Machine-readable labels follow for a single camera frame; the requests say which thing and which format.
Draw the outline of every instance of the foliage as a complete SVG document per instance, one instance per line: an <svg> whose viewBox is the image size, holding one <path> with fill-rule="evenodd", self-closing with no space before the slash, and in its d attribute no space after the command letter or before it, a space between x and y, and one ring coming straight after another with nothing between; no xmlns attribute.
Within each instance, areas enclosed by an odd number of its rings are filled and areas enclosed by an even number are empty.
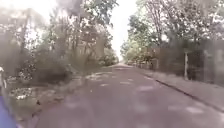
<svg viewBox="0 0 224 128"><path fill-rule="evenodd" d="M138 0L137 6L121 50L125 61L157 59L157 70L183 75L188 52L192 79L215 72L215 45L224 37L222 0Z"/></svg>
<svg viewBox="0 0 224 128"><path fill-rule="evenodd" d="M0 65L8 77L55 83L101 66L101 58L114 64L107 27L116 1L57 2L49 24L32 9L0 8Z"/></svg>

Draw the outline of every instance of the sky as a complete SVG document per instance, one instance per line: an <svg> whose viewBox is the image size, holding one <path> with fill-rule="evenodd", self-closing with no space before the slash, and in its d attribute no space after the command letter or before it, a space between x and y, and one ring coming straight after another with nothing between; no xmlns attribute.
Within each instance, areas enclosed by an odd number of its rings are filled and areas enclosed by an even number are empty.
<svg viewBox="0 0 224 128"><path fill-rule="evenodd" d="M114 26L111 30L111 34L114 37L112 46L119 59L122 59L120 46L128 38L129 17L136 12L136 0L117 0L117 3L119 6L114 8L111 19ZM0 0L0 5L18 9L33 8L46 18L49 17L49 13L55 6L55 0Z"/></svg>
<svg viewBox="0 0 224 128"><path fill-rule="evenodd" d="M116 51L119 59L122 59L120 55L120 47L128 38L128 24L129 17L137 11L136 0L117 0L119 6L117 6L112 13L111 22L113 23L113 40L112 46Z"/></svg>

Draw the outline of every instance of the vegetation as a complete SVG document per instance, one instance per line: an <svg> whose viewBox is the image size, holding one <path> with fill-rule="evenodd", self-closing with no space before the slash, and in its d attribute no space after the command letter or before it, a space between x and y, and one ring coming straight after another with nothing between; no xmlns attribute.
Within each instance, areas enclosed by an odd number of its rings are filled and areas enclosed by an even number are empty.
<svg viewBox="0 0 224 128"><path fill-rule="evenodd" d="M79 81L65 82L74 76L82 81L117 63L108 31L115 6L116 0L57 0L48 21L33 9L0 5L0 67L8 83L2 94L17 119L73 91Z"/></svg>
<svg viewBox="0 0 224 128"><path fill-rule="evenodd" d="M7 78L55 83L115 63L107 27L116 1L57 2L49 22L32 9L0 8L0 66Z"/></svg>
<svg viewBox="0 0 224 128"><path fill-rule="evenodd" d="M138 0L122 46L126 62L194 80L221 81L222 0Z"/></svg>

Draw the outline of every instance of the forest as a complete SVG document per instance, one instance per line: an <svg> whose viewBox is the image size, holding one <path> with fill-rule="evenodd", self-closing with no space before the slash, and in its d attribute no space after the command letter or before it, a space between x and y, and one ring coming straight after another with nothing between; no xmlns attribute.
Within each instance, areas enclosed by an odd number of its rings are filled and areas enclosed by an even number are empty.
<svg viewBox="0 0 224 128"><path fill-rule="evenodd" d="M223 6L222 0L138 0L121 48L124 61L224 84Z"/></svg>

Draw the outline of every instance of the asphalt road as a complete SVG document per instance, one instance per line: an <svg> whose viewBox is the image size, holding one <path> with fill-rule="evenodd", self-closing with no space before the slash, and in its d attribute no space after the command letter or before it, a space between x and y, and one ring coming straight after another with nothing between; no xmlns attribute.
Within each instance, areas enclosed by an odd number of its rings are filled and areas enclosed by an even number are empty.
<svg viewBox="0 0 224 128"><path fill-rule="evenodd" d="M16 122L5 107L2 96L0 96L0 128L16 128Z"/></svg>
<svg viewBox="0 0 224 128"><path fill-rule="evenodd" d="M34 120L29 128L224 128L222 113L127 66L95 74Z"/></svg>

